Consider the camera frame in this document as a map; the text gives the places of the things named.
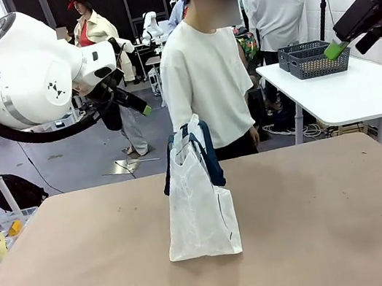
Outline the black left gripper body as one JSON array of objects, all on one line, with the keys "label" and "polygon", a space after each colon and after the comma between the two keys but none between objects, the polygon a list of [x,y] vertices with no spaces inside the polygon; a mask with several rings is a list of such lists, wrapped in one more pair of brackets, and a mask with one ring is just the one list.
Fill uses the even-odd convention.
[{"label": "black left gripper body", "polygon": [[127,103],[128,94],[120,88],[124,82],[124,75],[120,69],[115,69],[110,75],[101,80],[95,88],[88,93],[87,98],[95,107],[102,107],[109,102],[122,104]]}]

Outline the person's left hand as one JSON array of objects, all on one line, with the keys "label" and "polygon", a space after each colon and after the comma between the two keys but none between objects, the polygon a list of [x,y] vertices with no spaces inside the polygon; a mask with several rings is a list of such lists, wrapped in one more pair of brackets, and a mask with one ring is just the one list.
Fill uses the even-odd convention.
[{"label": "person's left hand", "polygon": [[259,135],[258,130],[255,126],[252,126],[249,129],[249,135],[251,136],[253,144],[256,147],[260,143],[260,135]]}]

